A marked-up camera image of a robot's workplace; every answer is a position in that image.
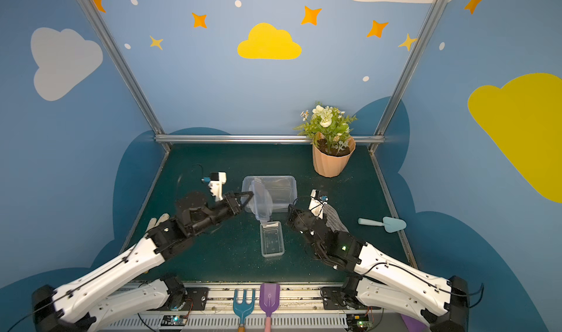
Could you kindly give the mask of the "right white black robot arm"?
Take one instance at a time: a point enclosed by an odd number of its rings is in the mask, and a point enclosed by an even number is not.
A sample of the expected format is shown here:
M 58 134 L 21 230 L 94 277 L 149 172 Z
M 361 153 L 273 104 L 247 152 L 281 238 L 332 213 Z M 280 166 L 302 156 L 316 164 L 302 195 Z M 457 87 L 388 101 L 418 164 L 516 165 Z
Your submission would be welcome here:
M 468 330 L 468 284 L 459 276 L 445 279 L 417 270 L 348 232 L 332 230 L 310 210 L 288 206 L 288 226 L 304 236 L 320 261 L 349 274 L 342 291 L 346 301 L 407 315 L 432 331 Z

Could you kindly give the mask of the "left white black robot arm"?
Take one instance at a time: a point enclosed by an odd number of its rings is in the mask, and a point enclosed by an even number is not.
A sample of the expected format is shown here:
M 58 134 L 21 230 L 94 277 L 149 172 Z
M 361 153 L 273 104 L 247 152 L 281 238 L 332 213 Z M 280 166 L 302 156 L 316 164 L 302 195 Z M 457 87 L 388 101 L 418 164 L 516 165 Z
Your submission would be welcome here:
M 179 201 L 175 216 L 146 231 L 137 244 L 98 269 L 59 287 L 45 285 L 32 293 L 32 319 L 37 331 L 86 331 L 96 323 L 96 304 L 142 273 L 183 253 L 208 228 L 244 210 L 254 194 L 227 192 L 208 205 L 194 191 Z

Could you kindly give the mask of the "small lunch box lid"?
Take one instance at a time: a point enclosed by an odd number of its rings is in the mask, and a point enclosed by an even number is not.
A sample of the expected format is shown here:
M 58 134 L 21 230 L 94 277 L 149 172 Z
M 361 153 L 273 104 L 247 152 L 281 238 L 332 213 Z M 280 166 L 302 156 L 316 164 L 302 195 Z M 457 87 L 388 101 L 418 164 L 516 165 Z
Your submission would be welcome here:
M 255 178 L 250 183 L 253 198 L 250 200 L 250 210 L 255 218 L 262 224 L 270 221 L 273 213 L 272 196 L 260 178 Z

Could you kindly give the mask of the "small clear lunch box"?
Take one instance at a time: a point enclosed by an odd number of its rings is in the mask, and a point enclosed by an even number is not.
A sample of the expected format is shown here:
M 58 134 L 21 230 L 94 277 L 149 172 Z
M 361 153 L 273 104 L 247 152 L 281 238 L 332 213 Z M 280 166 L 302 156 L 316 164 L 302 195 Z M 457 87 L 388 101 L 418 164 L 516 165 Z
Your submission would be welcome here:
M 265 258 L 279 257 L 285 253 L 285 245 L 280 222 L 267 222 L 260 225 L 261 254 Z

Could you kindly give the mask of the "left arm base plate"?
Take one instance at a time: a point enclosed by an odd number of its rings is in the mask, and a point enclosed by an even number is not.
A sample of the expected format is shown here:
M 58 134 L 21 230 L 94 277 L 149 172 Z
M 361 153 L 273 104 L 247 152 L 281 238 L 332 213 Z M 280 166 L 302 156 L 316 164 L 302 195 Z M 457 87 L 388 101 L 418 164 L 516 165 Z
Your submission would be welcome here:
M 168 308 L 171 311 L 203 311 L 209 295 L 207 287 L 185 287 L 171 295 Z

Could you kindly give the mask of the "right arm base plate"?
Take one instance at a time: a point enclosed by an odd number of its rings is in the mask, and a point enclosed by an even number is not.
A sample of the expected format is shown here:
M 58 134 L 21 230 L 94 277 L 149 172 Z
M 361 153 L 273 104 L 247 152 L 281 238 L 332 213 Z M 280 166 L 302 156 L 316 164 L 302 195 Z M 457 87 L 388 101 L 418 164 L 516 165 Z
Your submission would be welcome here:
M 325 310 L 367 310 L 368 306 L 357 298 L 357 289 L 352 287 L 322 287 L 321 297 Z

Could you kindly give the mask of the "large clear lunch box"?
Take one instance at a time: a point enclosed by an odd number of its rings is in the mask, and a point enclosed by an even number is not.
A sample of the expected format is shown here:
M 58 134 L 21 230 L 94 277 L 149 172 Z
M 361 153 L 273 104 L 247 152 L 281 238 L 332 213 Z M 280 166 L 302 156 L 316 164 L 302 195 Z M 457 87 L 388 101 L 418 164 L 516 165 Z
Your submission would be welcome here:
M 259 180 L 272 197 L 273 213 L 286 212 L 297 199 L 297 181 L 292 175 L 249 175 L 242 181 L 242 191 L 250 191 L 250 184 Z

